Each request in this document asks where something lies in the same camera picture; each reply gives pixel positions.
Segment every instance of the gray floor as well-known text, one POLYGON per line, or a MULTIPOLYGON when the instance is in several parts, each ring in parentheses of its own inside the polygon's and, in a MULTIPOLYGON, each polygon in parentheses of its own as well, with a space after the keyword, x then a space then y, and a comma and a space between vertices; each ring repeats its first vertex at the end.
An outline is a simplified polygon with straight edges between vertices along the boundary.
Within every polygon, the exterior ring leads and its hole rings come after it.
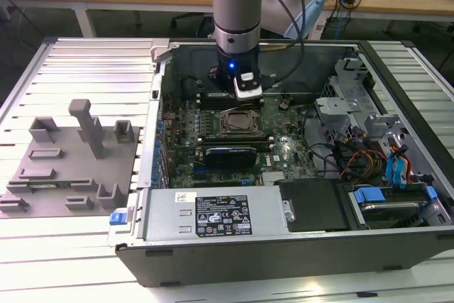
MULTIPOLYGON (((20 13, 12 10, 11 20, 1 23, 0 30, 0 104, 11 91, 22 71, 33 56, 31 48, 21 40, 38 47, 41 38, 20 13)), ((142 12, 143 25, 136 26, 132 11, 91 11, 99 37, 176 37, 193 38, 201 18, 186 18, 170 27, 170 19, 179 13, 142 12)), ((79 26, 71 10, 26 9, 26 15, 47 36, 81 37, 79 26)), ((386 21, 352 19, 340 35, 351 40, 410 40, 438 67, 454 48, 453 34, 446 31, 448 23, 422 23, 418 33, 413 31, 414 22, 397 21, 391 33, 383 33, 386 21)), ((323 39, 334 39, 336 24, 331 24, 323 33, 323 39)), ((204 33, 209 33, 207 25, 204 33)), ((450 82, 454 82, 454 55, 441 70, 450 82)))

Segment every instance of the warning label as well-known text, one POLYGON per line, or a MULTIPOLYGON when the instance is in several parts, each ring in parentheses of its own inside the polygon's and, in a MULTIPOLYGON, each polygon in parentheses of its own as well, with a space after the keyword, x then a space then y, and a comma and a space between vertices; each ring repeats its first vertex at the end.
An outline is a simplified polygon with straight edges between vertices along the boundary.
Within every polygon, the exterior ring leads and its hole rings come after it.
POLYGON ((253 234, 248 196, 197 197, 196 234, 199 237, 253 234))

